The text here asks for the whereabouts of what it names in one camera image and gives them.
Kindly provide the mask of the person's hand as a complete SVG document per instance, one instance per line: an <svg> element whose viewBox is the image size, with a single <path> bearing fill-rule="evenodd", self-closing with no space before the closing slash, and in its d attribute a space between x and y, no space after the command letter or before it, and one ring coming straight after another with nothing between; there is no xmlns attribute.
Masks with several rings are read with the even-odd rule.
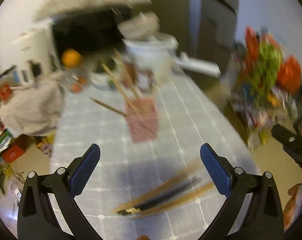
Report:
<svg viewBox="0 0 302 240"><path fill-rule="evenodd" d="M284 231L286 232L302 213L302 183L288 190L291 197L283 210Z"/></svg>

